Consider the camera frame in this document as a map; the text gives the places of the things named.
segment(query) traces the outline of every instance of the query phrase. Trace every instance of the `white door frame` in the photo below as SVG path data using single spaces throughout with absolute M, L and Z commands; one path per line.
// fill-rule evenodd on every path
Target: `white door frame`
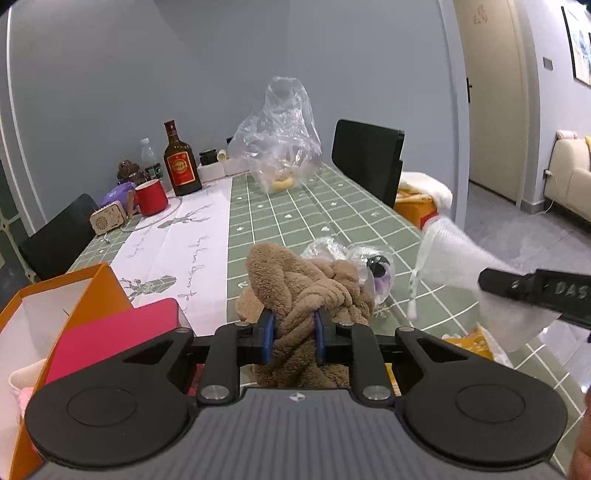
M 468 176 L 470 174 L 470 112 L 466 92 L 466 64 L 464 50 L 460 38 L 460 27 L 457 23 L 456 9 L 453 0 L 438 0 L 441 20 L 446 36 L 447 60 L 450 65 L 452 83 L 453 117 L 455 120 L 456 146 L 456 188 L 452 216 L 460 228 L 464 228 L 466 219 L 466 199 L 468 194 Z
M 527 174 L 527 163 L 529 159 L 530 150 L 530 115 L 532 114 L 530 108 L 530 88 L 527 75 L 527 64 L 524 45 L 524 32 L 519 21 L 519 13 L 517 11 L 516 1 L 521 0 L 507 0 L 509 12 L 511 13 L 511 21 L 513 22 L 513 30 L 515 31 L 515 40 L 517 42 L 517 56 L 519 58 L 519 69 L 521 70 L 521 86 L 525 97 L 525 138 L 527 139 L 524 152 L 524 162 L 521 167 L 521 178 L 519 179 L 519 189 L 517 191 L 517 199 L 515 206 L 521 208 L 521 202 L 525 194 L 525 176 Z
M 5 60 L 0 61 L 0 156 L 17 211 L 27 233 L 32 235 L 47 223 L 47 217 L 31 178 L 16 123 L 10 78 L 11 22 L 12 7 L 0 17 L 0 51 L 4 52 Z

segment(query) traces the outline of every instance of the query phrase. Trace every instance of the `circular pad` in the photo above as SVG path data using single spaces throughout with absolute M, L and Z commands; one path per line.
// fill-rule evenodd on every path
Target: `circular pad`
M 454 361 L 427 370 L 406 395 L 403 415 L 426 446 L 487 468 L 546 459 L 567 419 L 564 402 L 551 387 L 488 361 Z
M 121 388 L 90 388 L 72 397 L 70 416 L 89 427 L 110 427 L 128 419 L 137 404 L 133 394 Z
M 159 452 L 189 421 L 189 404 L 148 365 L 90 367 L 43 387 L 25 425 L 47 459 L 79 468 L 126 465 Z
M 460 411 L 473 420 L 502 423 L 517 418 L 525 403 L 521 395 L 503 385 L 472 385 L 456 396 Z

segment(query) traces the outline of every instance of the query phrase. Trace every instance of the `clear plastic bag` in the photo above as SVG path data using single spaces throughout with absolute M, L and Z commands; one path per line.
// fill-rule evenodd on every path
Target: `clear plastic bag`
M 246 160 L 265 193 L 309 179 L 321 154 L 310 99 L 295 78 L 273 78 L 262 109 L 240 124 L 228 145 L 228 157 Z
M 482 291 L 478 277 L 485 268 L 522 274 L 476 245 L 449 218 L 427 221 L 410 278 L 408 318 L 417 318 L 415 298 L 422 279 L 472 290 L 479 302 L 483 323 L 500 346 L 514 352 L 559 316 L 558 313 Z
M 359 284 L 365 286 L 381 304 L 390 295 L 394 284 L 394 251 L 386 245 L 350 245 L 345 247 L 331 236 L 314 240 L 300 255 L 306 260 L 348 260 L 357 266 Z

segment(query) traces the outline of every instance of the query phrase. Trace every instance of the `door handle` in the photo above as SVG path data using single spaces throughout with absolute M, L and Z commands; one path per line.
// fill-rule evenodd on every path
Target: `door handle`
M 470 85 L 470 79 L 468 77 L 466 77 L 466 90 L 468 91 L 468 103 L 471 103 L 472 98 L 470 97 L 470 89 L 472 88 L 472 85 Z

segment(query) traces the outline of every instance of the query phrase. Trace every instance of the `plastic water bottle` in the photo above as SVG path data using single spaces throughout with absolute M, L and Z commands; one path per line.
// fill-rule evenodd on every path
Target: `plastic water bottle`
M 173 184 L 168 178 L 168 172 L 162 168 L 161 163 L 158 161 L 158 157 L 150 147 L 150 139 L 144 138 L 141 141 L 142 144 L 142 168 L 150 178 L 150 180 L 159 179 L 164 191 L 166 193 L 172 191 Z

